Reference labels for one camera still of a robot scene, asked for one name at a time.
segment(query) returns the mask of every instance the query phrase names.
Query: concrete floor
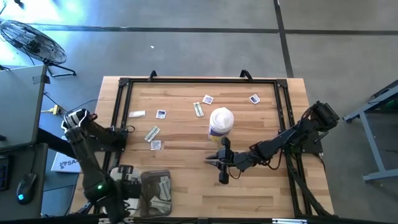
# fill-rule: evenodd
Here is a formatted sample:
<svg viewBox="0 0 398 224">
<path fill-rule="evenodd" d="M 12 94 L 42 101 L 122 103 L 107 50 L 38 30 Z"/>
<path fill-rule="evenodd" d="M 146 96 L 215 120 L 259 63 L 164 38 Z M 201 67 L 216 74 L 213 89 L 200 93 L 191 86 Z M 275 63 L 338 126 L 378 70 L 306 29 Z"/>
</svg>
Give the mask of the concrete floor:
<svg viewBox="0 0 398 224">
<path fill-rule="evenodd" d="M 278 28 L 273 0 L 24 2 L 22 11 L 11 1 L 0 20 L 103 27 Z M 286 29 L 398 29 L 395 0 L 279 2 Z M 104 75 L 149 75 L 156 70 L 158 75 L 236 77 L 241 69 L 247 69 L 254 77 L 287 77 L 279 34 L 45 33 L 65 49 L 68 60 L 64 66 L 78 73 L 77 77 L 52 78 L 51 85 L 46 86 L 49 95 L 66 109 L 95 99 Z M 289 34 L 287 46 L 294 77 L 305 79 L 310 102 L 329 102 L 340 116 L 398 77 L 396 35 Z M 29 58 L 6 42 L 0 42 L 0 52 L 0 64 L 31 65 Z M 51 105 L 45 99 L 43 107 Z M 93 110 L 95 102 L 85 107 Z M 48 114 L 40 120 L 41 127 L 61 136 L 59 124 L 60 118 Z M 362 124 L 340 122 L 322 142 L 335 213 L 346 218 L 397 222 L 398 179 L 373 184 L 362 181 L 363 174 L 377 171 Z M 391 154 L 394 156 L 398 162 L 398 155 Z M 50 152 L 42 211 L 63 215 L 75 175 L 51 173 L 53 157 Z M 50 209 L 55 197 L 60 206 Z"/>
</svg>

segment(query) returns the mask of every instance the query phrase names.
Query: fan grille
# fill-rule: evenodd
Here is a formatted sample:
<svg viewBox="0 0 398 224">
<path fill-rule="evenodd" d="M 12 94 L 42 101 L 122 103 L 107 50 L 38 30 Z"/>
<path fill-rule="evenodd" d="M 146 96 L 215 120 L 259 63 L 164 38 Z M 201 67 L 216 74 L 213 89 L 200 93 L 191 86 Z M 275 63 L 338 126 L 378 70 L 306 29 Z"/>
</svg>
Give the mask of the fan grille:
<svg viewBox="0 0 398 224">
<path fill-rule="evenodd" d="M 37 29 L 18 21 L 4 21 L 0 24 L 0 33 L 15 48 L 40 61 L 59 65 L 65 63 L 65 51 L 54 40 Z"/>
</svg>

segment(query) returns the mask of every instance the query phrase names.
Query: computer mouse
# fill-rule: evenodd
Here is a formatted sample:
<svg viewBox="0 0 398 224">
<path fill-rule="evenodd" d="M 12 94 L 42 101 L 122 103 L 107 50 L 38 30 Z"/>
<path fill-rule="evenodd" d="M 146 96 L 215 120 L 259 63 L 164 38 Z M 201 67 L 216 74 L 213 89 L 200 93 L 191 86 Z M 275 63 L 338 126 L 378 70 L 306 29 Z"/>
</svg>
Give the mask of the computer mouse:
<svg viewBox="0 0 398 224">
<path fill-rule="evenodd" d="M 17 201 L 26 205 L 33 200 L 36 174 L 25 174 L 17 187 Z"/>
</svg>

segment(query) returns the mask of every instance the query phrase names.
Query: wooden tabletop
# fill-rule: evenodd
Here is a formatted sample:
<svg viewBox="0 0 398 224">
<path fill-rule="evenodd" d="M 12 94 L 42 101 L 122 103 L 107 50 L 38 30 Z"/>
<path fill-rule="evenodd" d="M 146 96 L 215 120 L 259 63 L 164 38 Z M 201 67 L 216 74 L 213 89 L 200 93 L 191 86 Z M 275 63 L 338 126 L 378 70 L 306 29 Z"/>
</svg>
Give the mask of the wooden tabletop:
<svg viewBox="0 0 398 224">
<path fill-rule="evenodd" d="M 111 123 L 119 79 L 103 79 L 96 121 L 104 127 L 109 127 Z M 303 79 L 287 80 L 297 120 L 308 108 L 307 93 Z M 126 92 L 122 97 L 118 124 L 121 122 Z M 260 97 L 259 104 L 250 102 L 249 96 L 253 94 Z M 211 105 L 201 103 L 205 115 L 198 118 L 193 103 L 201 102 L 204 95 L 210 95 L 214 100 Z M 120 164 L 130 164 L 141 171 L 170 171 L 171 217 L 293 217 L 284 158 L 278 170 L 252 167 L 242 173 L 238 180 L 230 178 L 228 185 L 218 182 L 217 168 L 203 163 L 205 157 L 214 154 L 218 147 L 208 140 L 208 125 L 211 112 L 219 107 L 226 107 L 234 114 L 233 130 L 228 136 L 233 151 L 248 151 L 250 145 L 277 136 L 279 120 L 274 87 L 270 84 L 135 83 L 129 110 L 145 110 L 146 116 L 127 119 L 127 125 L 133 125 L 136 131 L 129 134 Z M 166 118 L 156 119 L 157 110 L 166 110 Z M 161 151 L 151 151 L 150 144 L 144 140 L 144 136 L 155 125 L 160 128 L 155 139 L 162 141 Z M 103 155 L 99 153 L 98 159 L 102 164 Z M 313 155 L 303 154 L 302 159 L 308 188 L 325 209 L 333 213 L 322 163 Z M 278 155 L 272 160 L 271 166 L 275 167 L 277 160 Z M 235 168 L 231 168 L 231 173 L 238 174 Z M 71 212 L 86 203 L 81 186 L 82 176 L 80 174 Z M 301 191 L 297 193 L 300 208 L 304 211 Z"/>
</svg>

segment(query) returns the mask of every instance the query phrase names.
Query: wood grain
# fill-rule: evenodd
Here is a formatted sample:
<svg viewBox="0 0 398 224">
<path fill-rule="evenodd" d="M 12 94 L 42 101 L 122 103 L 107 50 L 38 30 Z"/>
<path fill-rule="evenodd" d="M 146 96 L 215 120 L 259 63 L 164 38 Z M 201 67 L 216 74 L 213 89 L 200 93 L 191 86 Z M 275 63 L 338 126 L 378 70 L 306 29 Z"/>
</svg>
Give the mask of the wood grain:
<svg viewBox="0 0 398 224">
<path fill-rule="evenodd" d="M 97 122 L 104 127 L 111 122 L 119 78 L 104 77 L 99 93 Z M 300 78 L 290 78 L 288 84 L 294 117 L 298 119 L 308 108 L 304 82 Z M 124 91 L 122 97 L 118 124 L 121 121 L 126 92 Z M 261 99 L 257 105 L 249 101 L 249 96 L 255 93 Z M 193 103 L 201 102 L 204 95 L 210 95 L 214 100 L 211 105 L 201 104 L 205 115 L 198 118 Z M 286 114 L 284 98 L 282 99 Z M 247 151 L 248 146 L 277 135 L 279 120 L 272 85 L 135 83 L 129 110 L 145 110 L 146 116 L 128 118 L 127 125 L 133 125 L 136 131 L 128 137 L 121 164 L 134 165 L 141 171 L 170 171 L 171 217 L 293 217 L 284 158 L 278 170 L 253 167 L 243 173 L 239 180 L 230 178 L 229 185 L 220 184 L 218 170 L 203 163 L 204 158 L 214 154 L 218 147 L 208 140 L 210 114 L 223 106 L 231 110 L 235 118 L 229 135 L 232 150 Z M 156 119 L 157 110 L 166 110 L 166 118 Z M 289 126 L 287 116 L 285 123 Z M 151 151 L 150 144 L 144 140 L 144 136 L 154 125 L 160 128 L 160 133 L 155 138 L 162 141 L 161 151 Z M 272 166 L 277 164 L 277 156 L 275 158 L 271 162 Z M 315 156 L 303 155 L 303 164 L 308 187 L 325 209 L 333 213 L 321 162 Z M 231 173 L 238 174 L 235 169 L 231 169 Z M 80 179 L 71 212 L 77 211 L 86 202 Z M 300 208 L 304 211 L 299 189 L 298 195 Z"/>
</svg>

